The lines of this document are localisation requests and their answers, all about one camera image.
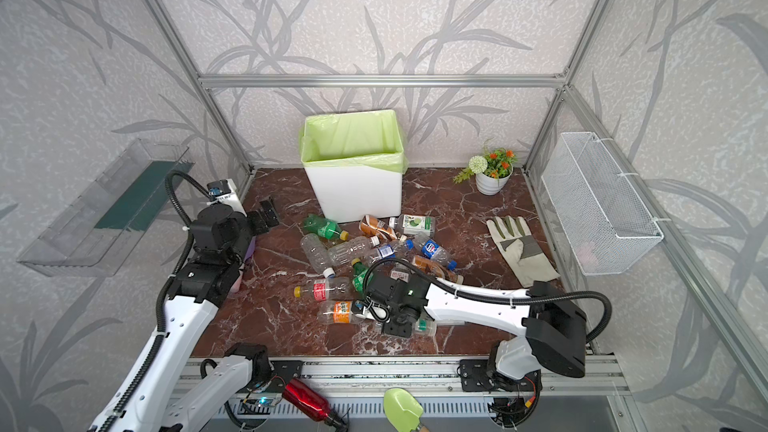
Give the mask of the clear bottle green cap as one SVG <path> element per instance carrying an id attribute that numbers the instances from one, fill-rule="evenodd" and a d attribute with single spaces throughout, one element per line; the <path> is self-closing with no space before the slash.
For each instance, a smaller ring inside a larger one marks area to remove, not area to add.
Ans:
<path id="1" fill-rule="evenodd" d="M 434 337 L 437 332 L 437 324 L 426 315 L 422 315 L 413 324 L 413 334 L 417 336 Z"/>

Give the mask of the clear crushed bottle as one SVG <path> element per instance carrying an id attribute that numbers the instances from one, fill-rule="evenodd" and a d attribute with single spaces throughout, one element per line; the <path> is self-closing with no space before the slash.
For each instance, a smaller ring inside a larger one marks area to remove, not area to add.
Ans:
<path id="1" fill-rule="evenodd" d="M 325 278 L 335 276 L 336 272 L 328 250 L 316 234 L 309 233 L 304 235 L 300 241 L 300 246 L 315 272 Z"/>

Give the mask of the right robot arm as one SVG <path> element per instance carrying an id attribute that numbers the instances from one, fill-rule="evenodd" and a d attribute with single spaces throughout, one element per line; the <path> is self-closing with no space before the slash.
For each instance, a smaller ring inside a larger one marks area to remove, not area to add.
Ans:
<path id="1" fill-rule="evenodd" d="M 607 328 L 613 312 L 599 292 L 561 292 L 542 281 L 516 290 L 457 285 L 395 257 L 368 268 L 362 296 L 388 335 L 411 336 L 423 316 L 438 325 L 461 322 L 511 334 L 489 355 L 487 375 L 496 387 L 543 369 L 584 377 L 587 345 Z"/>

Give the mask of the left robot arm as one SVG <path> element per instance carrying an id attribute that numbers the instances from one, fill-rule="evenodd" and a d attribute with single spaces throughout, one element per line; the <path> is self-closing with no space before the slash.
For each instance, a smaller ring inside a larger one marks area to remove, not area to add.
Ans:
<path id="1" fill-rule="evenodd" d="M 191 391 L 169 402 L 200 337 L 241 279 L 256 237 L 279 218 L 272 198 L 246 210 L 230 179 L 201 185 L 172 170 L 164 185 L 187 239 L 155 301 L 155 330 L 93 431 L 199 431 L 237 392 L 264 388 L 274 375 L 265 346 L 238 343 Z"/>

